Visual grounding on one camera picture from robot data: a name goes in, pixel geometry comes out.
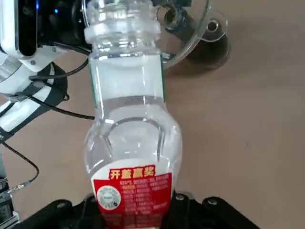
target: plastic bottle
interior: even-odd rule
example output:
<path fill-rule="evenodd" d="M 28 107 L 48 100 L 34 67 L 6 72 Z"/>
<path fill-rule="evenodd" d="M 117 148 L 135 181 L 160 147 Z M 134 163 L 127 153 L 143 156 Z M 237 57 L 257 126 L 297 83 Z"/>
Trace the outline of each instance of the plastic bottle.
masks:
<path fill-rule="evenodd" d="M 96 118 L 84 161 L 109 228 L 161 225 L 182 160 L 181 131 L 164 103 L 160 25 L 150 0 L 92 0 Z"/>

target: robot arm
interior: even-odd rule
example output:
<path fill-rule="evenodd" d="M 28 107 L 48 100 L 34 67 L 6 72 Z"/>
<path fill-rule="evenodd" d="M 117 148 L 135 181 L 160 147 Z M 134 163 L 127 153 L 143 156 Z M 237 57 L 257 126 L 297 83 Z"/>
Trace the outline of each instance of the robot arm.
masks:
<path fill-rule="evenodd" d="M 51 63 L 51 58 L 46 58 L 48 62 L 45 61 L 40 67 L 36 66 L 37 70 L 40 68 L 41 70 L 34 72 L 26 64 L 13 57 L 2 53 L 0 56 L 2 56 L 0 93 L 8 99 L 8 102 L 0 107 L 0 143 L 3 143 L 30 121 L 49 110 L 19 93 L 31 95 L 47 104 L 57 106 L 65 98 L 68 83 L 67 78 L 34 82 L 29 80 L 32 75 L 64 74 L 62 69 Z"/>

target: black mount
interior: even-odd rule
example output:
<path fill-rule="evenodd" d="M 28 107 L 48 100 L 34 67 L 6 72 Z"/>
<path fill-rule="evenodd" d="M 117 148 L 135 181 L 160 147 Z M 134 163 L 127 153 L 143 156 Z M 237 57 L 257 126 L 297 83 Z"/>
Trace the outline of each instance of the black mount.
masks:
<path fill-rule="evenodd" d="M 14 229 L 105 229 L 93 195 L 72 206 L 67 200 L 56 200 Z M 184 194 L 174 194 L 169 213 L 161 229 L 259 229 L 230 204 L 218 197 L 202 204 Z"/>

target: screw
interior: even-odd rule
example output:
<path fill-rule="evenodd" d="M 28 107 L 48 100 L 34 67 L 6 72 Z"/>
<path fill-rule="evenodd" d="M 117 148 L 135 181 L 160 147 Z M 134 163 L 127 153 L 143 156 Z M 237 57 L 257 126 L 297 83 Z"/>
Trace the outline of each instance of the screw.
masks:
<path fill-rule="evenodd" d="M 210 204 L 210 205 L 217 205 L 218 202 L 215 199 L 210 199 L 210 200 L 208 200 L 208 204 Z"/>
<path fill-rule="evenodd" d="M 59 205 L 57 205 L 57 209 L 59 209 L 59 208 L 63 208 L 64 206 L 66 206 L 66 204 L 65 204 L 65 203 L 60 203 Z"/>
<path fill-rule="evenodd" d="M 176 200 L 184 200 L 184 195 L 181 194 L 177 195 Z"/>

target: bottle label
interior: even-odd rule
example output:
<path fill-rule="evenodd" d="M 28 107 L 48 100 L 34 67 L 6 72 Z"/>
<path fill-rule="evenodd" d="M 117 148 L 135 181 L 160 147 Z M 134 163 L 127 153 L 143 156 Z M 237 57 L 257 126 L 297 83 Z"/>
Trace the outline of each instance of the bottle label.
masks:
<path fill-rule="evenodd" d="M 155 165 L 111 168 L 92 185 L 111 229 L 160 227 L 171 202 L 172 174 L 156 175 Z"/>

